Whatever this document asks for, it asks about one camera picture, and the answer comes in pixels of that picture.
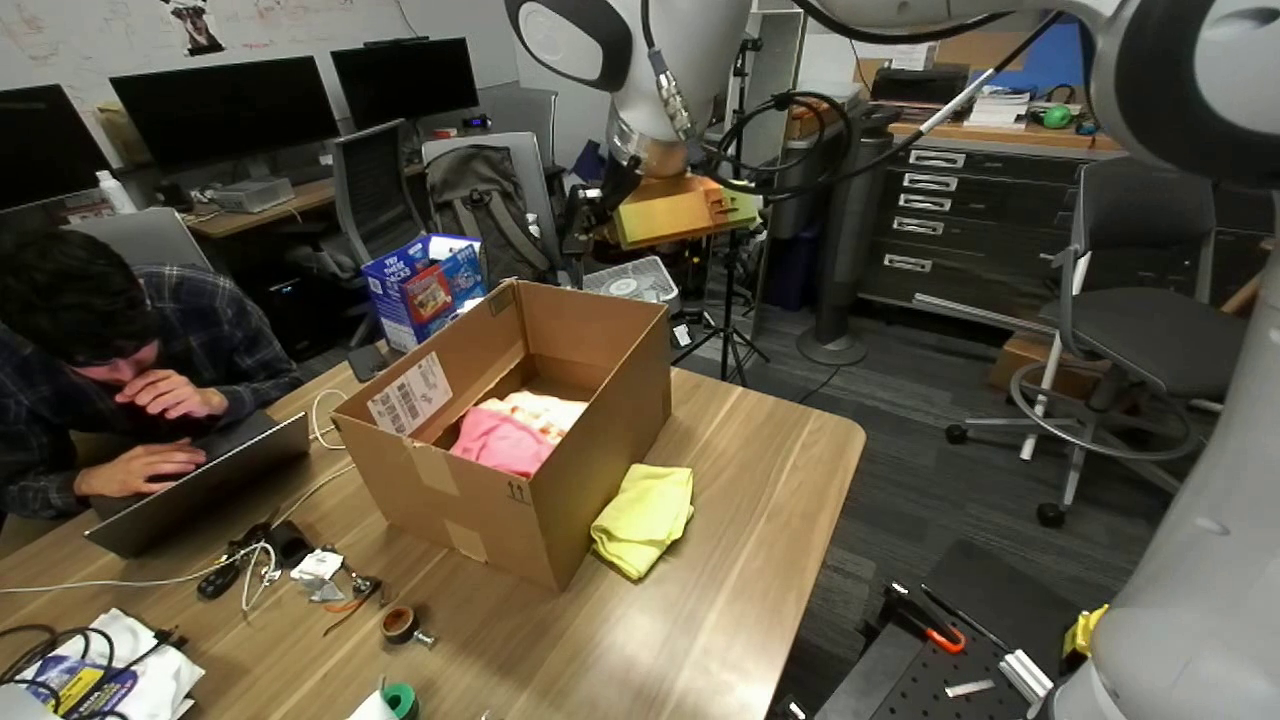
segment wheel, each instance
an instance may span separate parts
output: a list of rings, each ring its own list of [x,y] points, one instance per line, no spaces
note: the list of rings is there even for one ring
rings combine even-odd
[[[1069,524],[1069,506],[1060,506],[1060,505],[1039,505],[1039,506],[1036,506],[1036,524],[1039,524],[1039,526],[1066,526],[1066,524]]]
[[[966,442],[968,429],[966,424],[947,424],[947,442]]]

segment monitor screen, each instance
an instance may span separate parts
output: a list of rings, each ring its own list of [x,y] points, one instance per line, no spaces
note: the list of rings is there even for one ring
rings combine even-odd
[[[312,54],[112,76],[158,167],[204,167],[336,134]]]
[[[332,53],[355,129],[476,107],[467,41],[385,41]]]
[[[0,207],[95,189],[108,154],[61,84],[0,91]]]

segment screwdriver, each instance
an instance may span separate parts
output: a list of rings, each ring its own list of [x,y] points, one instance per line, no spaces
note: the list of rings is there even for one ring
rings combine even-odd
[[[944,654],[966,654],[968,637],[947,623],[935,609],[927,609],[924,598],[915,598],[903,583],[887,583],[887,609],[924,637],[924,644],[931,644]]]
[[[968,612],[951,609],[947,598],[941,598],[931,587],[919,583],[919,593],[944,609],[947,617],[955,617],[960,623],[968,623],[974,633],[979,633],[996,652],[1001,652],[1001,670],[1004,681],[1034,705],[1039,707],[1044,694],[1051,691],[1051,681],[1039,670],[1039,662],[1023,652],[1023,648],[1008,648],[996,633],[987,633],[979,619],[974,619]]]

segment yellow cloth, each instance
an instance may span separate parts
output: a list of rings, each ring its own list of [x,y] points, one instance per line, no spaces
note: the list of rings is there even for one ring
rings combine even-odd
[[[685,537],[692,516],[692,469],[634,464],[619,491],[591,524],[598,556],[627,579],[647,568]]]
[[[1072,654],[1072,652],[1091,654],[1091,637],[1106,623],[1108,609],[1113,604],[1099,604],[1099,609],[1076,617],[1076,623],[1066,637],[1066,654]]]

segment bottle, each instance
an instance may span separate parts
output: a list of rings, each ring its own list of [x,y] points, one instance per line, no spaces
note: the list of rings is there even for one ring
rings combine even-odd
[[[95,170],[95,189],[106,191],[106,198],[112,202],[118,215],[135,210],[132,197],[124,191],[124,185],[112,170]]]

